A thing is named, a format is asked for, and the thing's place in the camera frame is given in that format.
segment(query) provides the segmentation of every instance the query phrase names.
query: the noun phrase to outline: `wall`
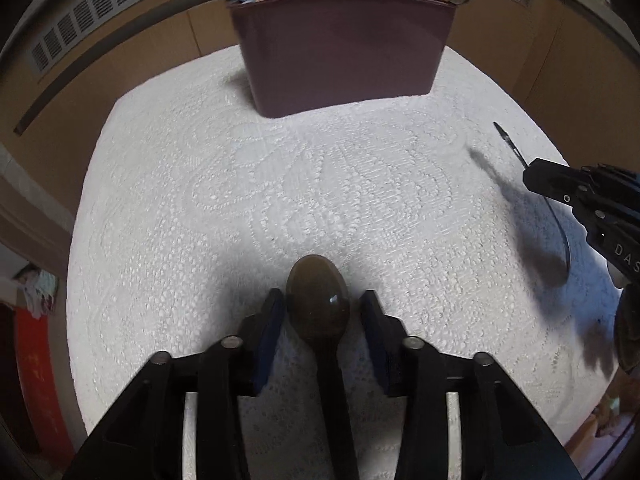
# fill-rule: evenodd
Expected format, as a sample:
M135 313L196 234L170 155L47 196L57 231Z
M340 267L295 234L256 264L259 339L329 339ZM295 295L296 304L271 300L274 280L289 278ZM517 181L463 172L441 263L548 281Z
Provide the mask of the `wall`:
M0 240L14 253L64 278L71 234L0 177Z
M572 166L640 171L640 70L565 6L525 110Z
M29 262L0 244L0 301L10 305L17 303L17 286L11 278Z
M186 13L118 45L80 73L36 117L27 132L14 139L22 153L20 161L25 168L31 165L31 176L75 212L97 137L116 99L159 72L198 55ZM50 153L49 164L34 168L35 161L29 158L34 152Z
M531 0L529 9L513 0L472 0L456 11L447 44L506 92L514 88L549 20L554 0Z

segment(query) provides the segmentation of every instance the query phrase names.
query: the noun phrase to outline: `brown spoon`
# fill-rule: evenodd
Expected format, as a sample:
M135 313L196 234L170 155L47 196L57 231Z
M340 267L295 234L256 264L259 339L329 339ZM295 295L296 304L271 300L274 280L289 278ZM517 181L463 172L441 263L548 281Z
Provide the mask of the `brown spoon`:
M349 406L336 357L349 321L349 292L338 269L324 256L300 258L287 280L289 320L316 355L324 426L336 480L357 480Z

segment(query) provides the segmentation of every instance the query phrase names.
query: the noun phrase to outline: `table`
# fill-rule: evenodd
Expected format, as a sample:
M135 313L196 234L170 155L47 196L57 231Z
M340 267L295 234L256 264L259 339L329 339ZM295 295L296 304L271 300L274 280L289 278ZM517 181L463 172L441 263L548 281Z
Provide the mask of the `table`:
M618 295L564 205L558 229L497 121L527 160L563 162L531 118L446 49L427 96L260 117L237 47L153 78L114 106L74 229L68 342L87 430L156 350L203 351L256 312L307 253L354 297L440 351L493 353L566 441L615 368ZM358 316L338 357L361 478L391 478L402 399L374 382ZM241 402L252 478L330 478L312 355L288 324L270 383ZM452 442L460 440L450 399ZM185 478L194 478L193 398ZM459 474L458 447L451 477Z

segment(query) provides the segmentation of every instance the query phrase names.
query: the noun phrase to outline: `red object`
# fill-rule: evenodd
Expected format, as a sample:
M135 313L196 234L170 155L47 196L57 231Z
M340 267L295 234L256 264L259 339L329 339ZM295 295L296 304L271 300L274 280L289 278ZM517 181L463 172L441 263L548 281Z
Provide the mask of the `red object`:
M35 319L26 310L15 313L15 354L24 404L42 454L64 471L75 455L60 412L49 354L46 316Z

